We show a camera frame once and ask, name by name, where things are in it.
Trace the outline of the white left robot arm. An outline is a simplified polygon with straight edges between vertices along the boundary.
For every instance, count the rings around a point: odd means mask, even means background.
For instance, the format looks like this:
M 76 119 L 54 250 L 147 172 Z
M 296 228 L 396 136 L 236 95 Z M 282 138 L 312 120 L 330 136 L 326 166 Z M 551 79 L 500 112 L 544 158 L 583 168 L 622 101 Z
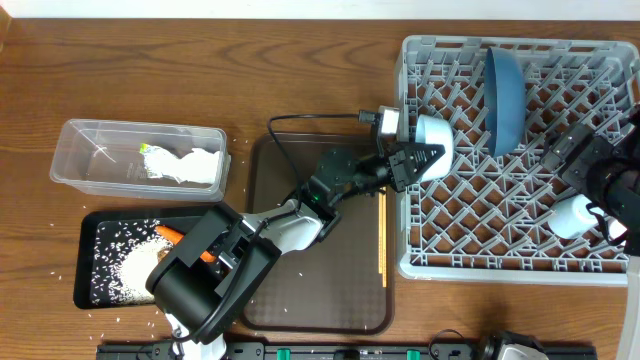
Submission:
M 221 203 L 209 209 L 146 280 L 170 320 L 173 343 L 207 346 L 220 339 L 283 255 L 329 235 L 341 220 L 339 203 L 386 187 L 401 192 L 445 153 L 440 144 L 411 142 L 364 157 L 332 149 L 277 208 L 240 214 Z

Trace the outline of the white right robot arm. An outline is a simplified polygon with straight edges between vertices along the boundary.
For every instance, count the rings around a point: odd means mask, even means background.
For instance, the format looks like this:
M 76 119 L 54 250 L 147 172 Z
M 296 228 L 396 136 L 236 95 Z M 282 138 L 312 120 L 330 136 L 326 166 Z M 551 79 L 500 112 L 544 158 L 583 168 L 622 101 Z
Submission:
M 545 140 L 540 163 L 626 228 L 621 237 L 611 239 L 604 218 L 597 217 L 606 242 L 624 244 L 629 257 L 626 313 L 616 357 L 633 360 L 639 357 L 638 106 L 630 110 L 627 121 L 633 129 L 616 145 L 590 127 L 574 123 Z

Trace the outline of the pink cup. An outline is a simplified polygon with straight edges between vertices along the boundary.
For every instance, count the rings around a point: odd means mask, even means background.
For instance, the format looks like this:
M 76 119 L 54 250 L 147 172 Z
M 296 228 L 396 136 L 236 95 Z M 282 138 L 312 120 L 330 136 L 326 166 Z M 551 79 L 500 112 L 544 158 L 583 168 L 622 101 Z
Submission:
M 609 218 L 607 220 L 607 230 L 609 239 L 613 241 L 619 239 L 627 231 L 627 228 L 617 219 Z

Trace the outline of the orange carrot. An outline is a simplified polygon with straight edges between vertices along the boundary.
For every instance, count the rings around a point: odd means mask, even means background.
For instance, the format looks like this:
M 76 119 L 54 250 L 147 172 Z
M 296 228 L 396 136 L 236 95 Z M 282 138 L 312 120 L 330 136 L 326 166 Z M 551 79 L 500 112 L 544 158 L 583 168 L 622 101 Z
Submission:
M 184 238 L 182 233 L 163 225 L 157 225 L 155 227 L 155 232 L 173 245 L 178 244 Z M 216 257 L 208 251 L 204 251 L 200 255 L 200 258 L 206 263 L 213 263 L 216 260 Z

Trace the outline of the blue plate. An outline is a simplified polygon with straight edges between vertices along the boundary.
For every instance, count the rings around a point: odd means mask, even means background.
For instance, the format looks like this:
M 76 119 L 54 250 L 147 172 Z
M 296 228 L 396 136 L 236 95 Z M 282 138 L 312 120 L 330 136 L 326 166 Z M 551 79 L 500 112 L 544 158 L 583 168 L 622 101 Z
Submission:
M 498 47 L 487 51 L 484 85 L 484 105 L 489 109 L 485 119 L 490 133 L 488 150 L 492 157 L 499 157 L 517 148 L 525 127 L 524 75 L 511 51 Z

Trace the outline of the light blue cup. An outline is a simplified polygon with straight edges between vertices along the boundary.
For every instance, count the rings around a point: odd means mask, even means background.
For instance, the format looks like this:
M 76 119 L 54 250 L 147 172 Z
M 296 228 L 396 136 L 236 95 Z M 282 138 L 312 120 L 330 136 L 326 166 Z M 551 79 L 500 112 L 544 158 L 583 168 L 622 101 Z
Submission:
M 595 227 L 598 220 L 587 209 L 590 203 L 584 195 L 556 202 L 547 220 L 551 232 L 563 239 L 576 239 Z

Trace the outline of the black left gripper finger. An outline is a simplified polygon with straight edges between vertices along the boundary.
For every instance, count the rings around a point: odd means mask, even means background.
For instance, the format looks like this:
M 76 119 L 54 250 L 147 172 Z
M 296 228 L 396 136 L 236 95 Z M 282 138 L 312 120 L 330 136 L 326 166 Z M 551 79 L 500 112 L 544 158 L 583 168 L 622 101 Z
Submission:
M 445 154 L 441 144 L 400 142 L 391 147 L 389 163 L 405 170 L 429 169 Z
M 445 154 L 429 169 L 405 170 L 397 168 L 397 190 L 404 191 L 407 187 L 421 182 L 432 181 L 445 175 Z

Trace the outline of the silver foil snack wrapper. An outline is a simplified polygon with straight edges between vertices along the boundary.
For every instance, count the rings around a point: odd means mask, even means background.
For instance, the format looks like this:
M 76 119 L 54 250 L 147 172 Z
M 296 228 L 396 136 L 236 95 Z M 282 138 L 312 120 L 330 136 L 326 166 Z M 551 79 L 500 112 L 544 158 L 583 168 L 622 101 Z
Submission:
M 141 143 L 139 153 L 149 179 L 170 178 L 175 180 L 179 158 L 170 151 L 155 145 Z

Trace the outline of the white napkin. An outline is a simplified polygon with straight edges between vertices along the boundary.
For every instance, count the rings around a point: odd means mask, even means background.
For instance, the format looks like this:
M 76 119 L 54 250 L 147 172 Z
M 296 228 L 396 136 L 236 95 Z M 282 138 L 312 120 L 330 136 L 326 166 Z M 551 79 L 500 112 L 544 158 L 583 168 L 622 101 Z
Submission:
M 213 184 L 218 175 L 221 152 L 210 153 L 202 148 L 193 148 L 180 158 L 174 168 L 174 177 L 179 182 Z

